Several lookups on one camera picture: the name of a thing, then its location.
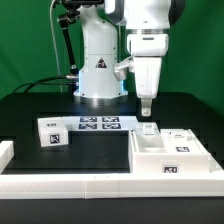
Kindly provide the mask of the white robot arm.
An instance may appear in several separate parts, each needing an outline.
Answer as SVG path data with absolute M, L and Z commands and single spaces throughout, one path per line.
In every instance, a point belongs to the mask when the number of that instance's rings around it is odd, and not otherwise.
M 127 94 L 122 82 L 135 75 L 141 114 L 151 115 L 159 86 L 166 31 L 180 18 L 186 0 L 83 0 L 80 21 L 84 66 L 74 96 L 106 104 Z

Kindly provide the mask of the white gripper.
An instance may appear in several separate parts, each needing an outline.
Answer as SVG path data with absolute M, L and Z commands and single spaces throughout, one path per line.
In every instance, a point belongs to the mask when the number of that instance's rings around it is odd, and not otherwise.
M 137 96 L 141 99 L 141 115 L 151 115 L 152 100 L 156 97 L 162 57 L 168 50 L 167 34 L 129 34 L 127 50 L 132 56 Z

